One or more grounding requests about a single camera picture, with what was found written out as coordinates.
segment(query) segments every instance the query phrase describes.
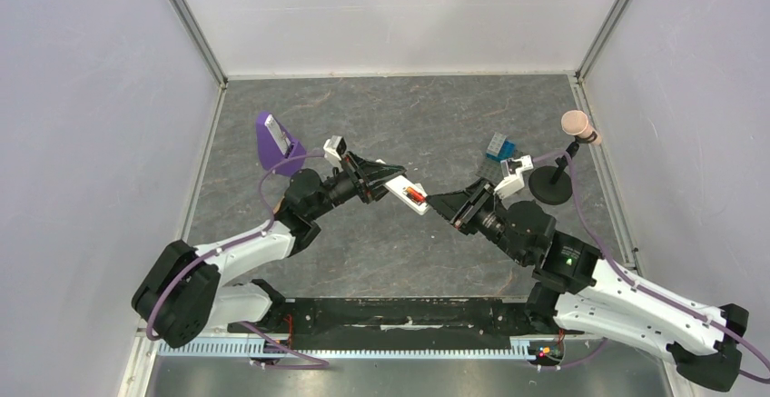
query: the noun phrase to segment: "round black base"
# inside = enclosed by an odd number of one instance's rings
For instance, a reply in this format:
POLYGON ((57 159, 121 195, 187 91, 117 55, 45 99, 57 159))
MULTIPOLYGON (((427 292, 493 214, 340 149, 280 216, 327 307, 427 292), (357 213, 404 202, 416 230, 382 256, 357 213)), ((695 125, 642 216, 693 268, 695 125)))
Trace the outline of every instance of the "round black base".
POLYGON ((550 182, 556 170, 556 166, 546 165, 536 168, 529 176, 529 190, 542 203, 563 204, 572 197, 572 182, 568 174, 562 173, 555 184, 550 182))

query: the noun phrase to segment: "black stand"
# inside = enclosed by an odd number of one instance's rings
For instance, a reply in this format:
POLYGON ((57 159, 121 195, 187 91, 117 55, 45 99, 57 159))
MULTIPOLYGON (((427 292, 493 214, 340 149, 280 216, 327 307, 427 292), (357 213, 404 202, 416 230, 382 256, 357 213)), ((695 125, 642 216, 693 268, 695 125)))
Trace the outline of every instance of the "black stand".
MULTIPOLYGON (((579 148, 580 143, 576 139, 567 147, 569 157, 575 158, 579 148)), ((529 177, 529 190, 545 204, 563 204, 572 197, 572 181, 564 173, 568 166, 566 156, 558 158, 556 164, 536 168, 529 177)))

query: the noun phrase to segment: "white wall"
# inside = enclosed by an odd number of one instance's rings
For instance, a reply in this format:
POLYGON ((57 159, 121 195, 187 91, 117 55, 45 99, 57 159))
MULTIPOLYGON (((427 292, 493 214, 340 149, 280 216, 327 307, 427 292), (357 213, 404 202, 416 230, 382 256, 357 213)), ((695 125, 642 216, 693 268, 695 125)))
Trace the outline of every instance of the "white wall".
POLYGON ((216 88, 167 0, 0 0, 0 383, 117 392, 216 88))
MULTIPOLYGON (((746 307, 766 354, 768 2, 633 0, 587 78, 647 275, 746 307)), ((750 353, 744 366, 770 374, 750 353)), ((739 378, 731 395, 769 392, 739 378)))
POLYGON ((614 0, 187 0, 229 75, 575 70, 614 0))

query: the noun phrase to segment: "purple holder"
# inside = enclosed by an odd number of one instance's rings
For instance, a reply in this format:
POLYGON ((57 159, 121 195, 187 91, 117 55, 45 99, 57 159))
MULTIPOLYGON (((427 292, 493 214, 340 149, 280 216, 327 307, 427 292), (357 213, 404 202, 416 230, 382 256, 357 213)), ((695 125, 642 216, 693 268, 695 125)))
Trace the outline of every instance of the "purple holder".
MULTIPOLYGON (((293 157, 293 156, 302 156, 306 154, 305 148, 302 147, 302 144, 300 143, 300 140, 294 138, 289 134, 289 131, 286 130, 285 127, 275 118, 275 115, 272 117, 273 120, 275 120, 275 123, 278 124, 278 126, 281 128, 284 134, 286 134, 286 137, 289 139, 289 155, 285 156, 282 152, 281 148, 275 143, 275 140, 273 140, 272 135, 270 134, 270 130, 268 130, 267 126, 265 125, 265 120, 270 116, 271 114, 265 111, 262 111, 257 116, 257 122, 256 122, 256 129, 257 129, 257 154, 260 157, 260 164, 262 165, 262 168, 265 169, 265 171, 270 171, 273 169, 273 167, 283 161, 284 159, 293 157)), ((300 171, 302 168, 302 165, 304 164, 304 159, 298 159, 297 161, 291 161, 289 163, 286 163, 278 168, 275 169, 276 174, 280 174, 282 176, 291 177, 293 174, 300 171)))

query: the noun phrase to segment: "robotic arm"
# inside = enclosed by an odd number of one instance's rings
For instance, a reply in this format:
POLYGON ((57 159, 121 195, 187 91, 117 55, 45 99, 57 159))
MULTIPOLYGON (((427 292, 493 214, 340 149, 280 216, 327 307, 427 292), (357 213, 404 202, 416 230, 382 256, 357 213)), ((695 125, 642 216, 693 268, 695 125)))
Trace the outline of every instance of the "robotic arm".
MULTIPOLYGON (((518 169, 531 166, 529 159, 509 161, 518 169)), ((520 178, 520 173, 511 176, 520 178)), ((561 328, 623 342, 674 363, 682 376, 713 390, 728 391, 737 378, 741 352, 729 335, 637 287, 643 284, 741 336, 747 310, 734 304, 717 308, 696 303, 624 271, 634 282, 631 287, 598 248, 558 231, 556 219, 534 202, 506 208, 486 180, 427 200, 461 233, 481 233, 516 263, 534 266, 532 277, 538 282, 527 310, 531 323, 543 333, 561 328)))
POLYGON ((210 255, 187 273, 159 306, 153 328, 169 346, 181 347, 206 328, 261 320, 272 305, 270 295, 256 283, 232 284, 235 278, 306 249, 321 231, 316 220, 333 208, 356 196, 364 203, 377 202, 393 187, 394 180, 409 183, 402 176, 404 167, 368 161, 348 152, 340 137, 327 141, 324 152, 335 165, 332 176, 322 181, 311 169, 294 174, 274 221, 215 243, 192 247, 178 240, 166 246, 132 299, 132 307, 148 322, 162 293, 180 271, 210 255))

